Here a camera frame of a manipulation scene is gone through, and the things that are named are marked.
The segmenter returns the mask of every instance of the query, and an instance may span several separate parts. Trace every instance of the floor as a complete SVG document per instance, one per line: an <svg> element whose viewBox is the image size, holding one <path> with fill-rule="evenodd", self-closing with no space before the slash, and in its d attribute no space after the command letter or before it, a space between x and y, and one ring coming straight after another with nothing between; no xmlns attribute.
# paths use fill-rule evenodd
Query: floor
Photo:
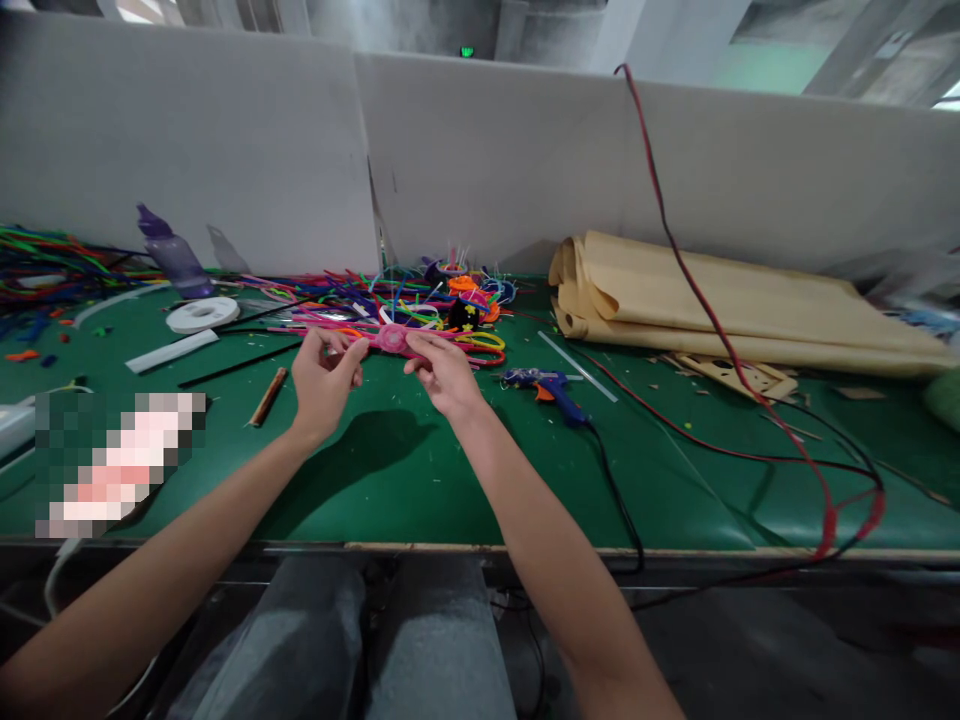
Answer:
<svg viewBox="0 0 960 720"><path fill-rule="evenodd" d="M165 682L148 683L148 697L111 720L166 717L164 708L191 673L191 663L184 659L202 659L256 605L262 591L262 585L218 588L178 638L171 653L176 660L161 663ZM960 594L952 592L898 587L714 590L644 611L638 621L691 719L953 719L960 717L960 652L915 642L928 628L952 628L956 640ZM42 605L31 607L33 594L26 586L12 600L42 614ZM652 597L644 592L629 600ZM544 697L538 717L579 718L569 679L536 613L493 612L518 717L533 716L541 692L542 653ZM0 613L2 656L32 631ZM947 632L933 633L933 640Z"/></svg>

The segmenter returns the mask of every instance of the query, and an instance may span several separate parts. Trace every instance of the person's left hand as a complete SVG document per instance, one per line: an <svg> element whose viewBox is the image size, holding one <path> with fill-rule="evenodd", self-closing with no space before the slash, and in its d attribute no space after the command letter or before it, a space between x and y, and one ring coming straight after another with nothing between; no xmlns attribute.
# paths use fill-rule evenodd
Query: person's left hand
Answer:
<svg viewBox="0 0 960 720"><path fill-rule="evenodd" d="M350 390L363 384L360 361L370 341L353 344L343 333L311 328L293 361L297 416L291 431L318 447L340 424Z"/></svg>

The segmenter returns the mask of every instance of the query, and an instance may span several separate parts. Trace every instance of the hand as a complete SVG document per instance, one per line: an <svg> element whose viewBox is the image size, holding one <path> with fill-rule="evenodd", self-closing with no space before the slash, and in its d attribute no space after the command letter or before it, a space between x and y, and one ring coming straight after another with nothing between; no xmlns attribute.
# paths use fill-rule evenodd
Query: hand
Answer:
<svg viewBox="0 0 960 720"><path fill-rule="evenodd" d="M429 333L407 333L407 344L423 357L407 360L404 374L416 373L433 406L447 420L453 422L487 407L463 350Z"/></svg>
<svg viewBox="0 0 960 720"><path fill-rule="evenodd" d="M370 341L352 345L343 333L312 328L293 361L297 389L297 417L291 431L319 447L340 424L350 390L363 384L360 361Z"/></svg>

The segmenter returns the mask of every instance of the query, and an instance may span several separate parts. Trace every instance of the white partition board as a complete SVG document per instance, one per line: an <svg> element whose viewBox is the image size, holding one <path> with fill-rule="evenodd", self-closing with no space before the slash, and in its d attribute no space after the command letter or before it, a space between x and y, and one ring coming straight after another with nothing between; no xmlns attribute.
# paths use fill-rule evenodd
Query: white partition board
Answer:
<svg viewBox="0 0 960 720"><path fill-rule="evenodd" d="M587 229L664 242L622 77L362 53L384 234L543 272ZM682 246L819 271L960 224L960 114L640 84Z"/></svg>
<svg viewBox="0 0 960 720"><path fill-rule="evenodd" d="M141 249L143 201L207 266L376 271L348 49L48 13L3 20L0 222Z"/></svg>

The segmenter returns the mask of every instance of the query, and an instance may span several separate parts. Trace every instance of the pixelated blur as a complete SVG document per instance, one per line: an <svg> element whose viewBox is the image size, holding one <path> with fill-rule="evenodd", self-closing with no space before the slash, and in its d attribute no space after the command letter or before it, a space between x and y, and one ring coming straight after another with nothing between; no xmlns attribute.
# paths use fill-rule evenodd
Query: pixelated blur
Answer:
<svg viewBox="0 0 960 720"><path fill-rule="evenodd" d="M190 458L205 413L203 393L39 395L37 480L50 502L36 536L99 537L127 517Z"/></svg>

